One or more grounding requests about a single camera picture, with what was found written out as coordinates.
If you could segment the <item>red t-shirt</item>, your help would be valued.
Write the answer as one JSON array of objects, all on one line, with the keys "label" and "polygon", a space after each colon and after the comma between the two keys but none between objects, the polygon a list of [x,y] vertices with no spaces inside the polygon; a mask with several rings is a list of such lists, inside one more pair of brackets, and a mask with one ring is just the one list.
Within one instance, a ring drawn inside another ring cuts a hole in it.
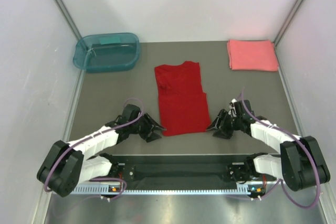
[{"label": "red t-shirt", "polygon": [[203,91],[200,64],[154,68],[164,136],[202,133],[210,125],[207,94]]}]

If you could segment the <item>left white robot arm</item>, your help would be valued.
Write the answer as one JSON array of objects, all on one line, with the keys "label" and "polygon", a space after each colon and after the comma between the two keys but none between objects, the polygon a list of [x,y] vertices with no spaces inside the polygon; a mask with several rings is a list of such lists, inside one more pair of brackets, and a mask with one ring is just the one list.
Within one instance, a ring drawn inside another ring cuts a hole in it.
[{"label": "left white robot arm", "polygon": [[44,191],[66,197],[84,182],[117,182],[112,192],[122,193],[127,187],[121,178],[119,162],[103,150],[113,147],[130,135],[138,135],[147,143],[161,138],[165,128],[148,113],[134,105],[124,106],[122,114],[100,129],[78,140],[56,141],[37,172]]}]

